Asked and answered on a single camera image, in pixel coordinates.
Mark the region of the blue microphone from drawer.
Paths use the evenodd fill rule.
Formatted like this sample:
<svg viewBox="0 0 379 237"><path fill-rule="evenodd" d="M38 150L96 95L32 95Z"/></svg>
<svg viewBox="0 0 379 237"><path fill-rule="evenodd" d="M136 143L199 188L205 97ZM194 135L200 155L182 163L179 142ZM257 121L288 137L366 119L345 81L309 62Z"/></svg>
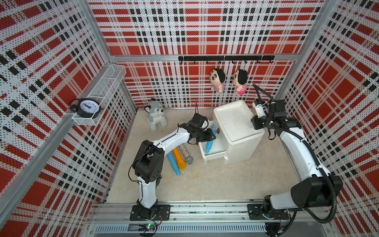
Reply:
<svg viewBox="0 0 379 237"><path fill-rule="evenodd" d="M206 144L206 150L205 150L206 154L208 154L210 152L212 145L213 145L213 141L216 139L217 129L216 129L215 124L212 124L211 130L212 130L213 134L212 134L211 140L208 141Z"/></svg>

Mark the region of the white drawer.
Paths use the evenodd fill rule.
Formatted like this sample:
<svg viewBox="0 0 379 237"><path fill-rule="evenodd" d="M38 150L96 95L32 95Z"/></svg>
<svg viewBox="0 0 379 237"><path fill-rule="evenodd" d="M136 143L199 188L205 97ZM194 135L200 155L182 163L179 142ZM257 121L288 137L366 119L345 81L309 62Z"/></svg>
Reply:
<svg viewBox="0 0 379 237"><path fill-rule="evenodd" d="M213 121L209 122L209 128L211 128ZM227 148L228 148L228 142L222 133L221 129L216 126L217 134L216 139L213 141L212 148L208 154L205 153L206 150L206 144L207 142L199 142L199 148L200 152L203 158L204 163L207 164L213 164L214 160L220 160L220 162L224 165L227 164Z"/></svg>

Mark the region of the silver rhinestone microphone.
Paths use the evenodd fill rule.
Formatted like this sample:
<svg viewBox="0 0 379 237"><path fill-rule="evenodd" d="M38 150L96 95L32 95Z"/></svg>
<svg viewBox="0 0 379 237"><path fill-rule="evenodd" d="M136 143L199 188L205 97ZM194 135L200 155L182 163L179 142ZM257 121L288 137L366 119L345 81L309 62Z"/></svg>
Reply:
<svg viewBox="0 0 379 237"><path fill-rule="evenodd" d="M194 158L189 154L184 144L179 146L179 149L183 155L184 161L187 165L192 165L194 163Z"/></svg>

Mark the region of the orange microphone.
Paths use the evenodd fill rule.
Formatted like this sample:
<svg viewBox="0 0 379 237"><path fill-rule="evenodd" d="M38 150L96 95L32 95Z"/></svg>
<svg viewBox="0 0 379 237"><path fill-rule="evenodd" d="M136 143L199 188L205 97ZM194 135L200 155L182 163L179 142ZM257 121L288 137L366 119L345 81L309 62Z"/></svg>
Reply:
<svg viewBox="0 0 379 237"><path fill-rule="evenodd" d="M179 168L180 170L184 170L184 169L186 169L187 164L186 164L185 160L182 158L181 153L180 153L180 151L178 150L178 148L174 148L174 149L172 150L172 152L173 152L173 154L174 154L174 156L175 156L175 159L176 159L176 161L177 161L177 166L178 166L178 168Z"/></svg>

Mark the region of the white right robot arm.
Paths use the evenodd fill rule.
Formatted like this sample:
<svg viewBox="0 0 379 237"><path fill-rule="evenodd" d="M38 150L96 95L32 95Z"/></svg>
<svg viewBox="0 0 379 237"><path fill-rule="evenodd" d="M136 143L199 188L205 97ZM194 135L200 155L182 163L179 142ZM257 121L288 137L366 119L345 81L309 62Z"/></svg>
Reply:
<svg viewBox="0 0 379 237"><path fill-rule="evenodd" d="M319 223L330 223L337 212L337 196L342 179L333 175L320 161L306 139L297 118L287 116L284 100L253 103L256 115L251 122L256 130L266 128L279 137L299 183L289 191L264 198L260 214L273 219L281 211L308 212Z"/></svg>

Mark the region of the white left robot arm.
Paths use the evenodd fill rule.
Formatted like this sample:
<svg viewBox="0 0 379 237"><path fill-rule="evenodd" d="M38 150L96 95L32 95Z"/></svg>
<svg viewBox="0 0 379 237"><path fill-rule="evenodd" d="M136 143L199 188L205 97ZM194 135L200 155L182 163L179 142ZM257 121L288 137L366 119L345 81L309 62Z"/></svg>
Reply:
<svg viewBox="0 0 379 237"><path fill-rule="evenodd" d="M153 220L159 212L156 188L161 179L164 157L179 145L193 139L195 145L215 140L216 136L208 126L208 118L195 113L189 122L178 125L169 135L154 142L142 142L131 165L137 176L135 182L139 185L140 196L135 213L140 217Z"/></svg>

